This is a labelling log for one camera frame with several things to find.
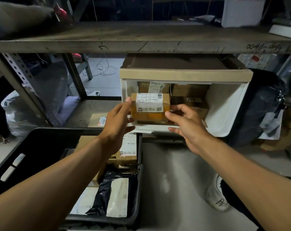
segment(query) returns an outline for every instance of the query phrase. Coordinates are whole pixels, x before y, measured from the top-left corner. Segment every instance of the left hand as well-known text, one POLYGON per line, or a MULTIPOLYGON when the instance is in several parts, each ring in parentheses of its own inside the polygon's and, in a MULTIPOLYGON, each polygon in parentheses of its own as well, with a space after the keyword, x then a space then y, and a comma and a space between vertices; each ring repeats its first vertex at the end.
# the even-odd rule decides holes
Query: left hand
POLYGON ((131 104, 132 99, 127 97, 124 103, 118 104, 108 113, 104 129, 98 136, 104 154, 111 156, 117 153, 122 146, 123 136, 135 129, 134 126, 127 127, 128 123, 133 122, 132 118, 127 118, 131 104))

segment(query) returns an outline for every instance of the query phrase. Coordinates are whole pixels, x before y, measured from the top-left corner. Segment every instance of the plastic storage bin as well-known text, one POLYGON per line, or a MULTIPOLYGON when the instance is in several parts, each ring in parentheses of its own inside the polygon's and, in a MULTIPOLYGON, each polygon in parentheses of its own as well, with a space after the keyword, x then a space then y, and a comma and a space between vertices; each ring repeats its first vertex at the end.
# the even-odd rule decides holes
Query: plastic storage bin
MULTIPOLYGON (((253 72, 232 56, 206 54, 128 54, 120 68, 122 101, 138 93, 138 81, 177 84, 210 84, 205 99, 209 111, 207 130, 227 136, 253 72)), ((169 125, 139 124, 135 132, 169 132, 169 125)))
MULTIPOLYGON (((96 136, 102 130, 103 128, 37 128, 31 131, 0 164, 0 194, 63 159, 69 149, 76 147, 80 136, 96 136)), ((60 229, 130 230, 138 227, 143 172, 141 143, 142 135, 137 135, 138 187, 133 215, 129 218, 114 218, 69 214, 60 229)))

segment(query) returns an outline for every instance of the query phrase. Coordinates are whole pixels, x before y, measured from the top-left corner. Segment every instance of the hand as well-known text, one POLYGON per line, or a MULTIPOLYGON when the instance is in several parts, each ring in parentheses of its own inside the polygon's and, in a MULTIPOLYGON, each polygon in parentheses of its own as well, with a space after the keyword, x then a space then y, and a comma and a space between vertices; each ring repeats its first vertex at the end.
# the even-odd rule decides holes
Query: hand
POLYGON ((134 126, 127 127, 128 123, 133 122, 132 118, 127 118, 131 104, 132 99, 127 97, 124 103, 118 104, 107 114, 104 129, 98 138, 103 144, 103 151, 108 152, 109 156, 120 150, 123 136, 135 129, 134 126))
POLYGON ((166 112, 166 117, 173 121, 179 128, 169 127, 171 132, 177 133, 184 137, 189 149, 198 155, 202 153, 202 145, 207 140, 217 140, 205 128, 198 113, 189 108, 185 104, 171 105, 170 109, 173 111, 182 111, 183 116, 166 112))

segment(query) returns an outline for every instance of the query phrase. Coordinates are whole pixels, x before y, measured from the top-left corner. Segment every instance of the forearm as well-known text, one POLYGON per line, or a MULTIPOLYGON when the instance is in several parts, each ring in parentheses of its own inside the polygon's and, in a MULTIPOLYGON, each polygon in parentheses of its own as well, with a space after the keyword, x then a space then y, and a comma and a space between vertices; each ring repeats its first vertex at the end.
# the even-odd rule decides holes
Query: forearm
POLYGON ((201 156, 265 230, 291 230, 291 180, 247 159, 222 141, 204 140, 201 156))
POLYGON ((0 195, 0 230, 57 230, 105 163, 99 138, 0 195))

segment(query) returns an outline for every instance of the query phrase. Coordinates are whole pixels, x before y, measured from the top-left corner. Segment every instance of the storage shelf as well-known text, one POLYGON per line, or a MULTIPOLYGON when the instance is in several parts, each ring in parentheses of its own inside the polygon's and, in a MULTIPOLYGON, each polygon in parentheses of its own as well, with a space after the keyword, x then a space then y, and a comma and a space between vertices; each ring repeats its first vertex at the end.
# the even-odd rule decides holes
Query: storage shelf
POLYGON ((190 21, 56 23, 0 40, 0 53, 291 54, 291 39, 268 30, 190 21))

